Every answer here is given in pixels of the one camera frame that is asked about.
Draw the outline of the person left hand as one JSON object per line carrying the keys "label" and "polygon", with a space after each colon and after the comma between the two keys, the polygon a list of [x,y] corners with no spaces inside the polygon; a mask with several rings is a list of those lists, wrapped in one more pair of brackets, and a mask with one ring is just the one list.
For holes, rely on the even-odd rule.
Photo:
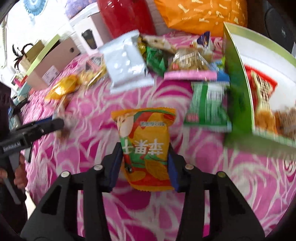
{"label": "person left hand", "polygon": [[[25,157],[22,154],[19,154],[19,165],[15,170],[15,179],[14,184],[18,189],[25,189],[28,184],[26,165],[25,165]],[[7,178],[7,171],[3,168],[0,168],[0,176],[1,176],[1,190],[5,189],[4,178]]]}

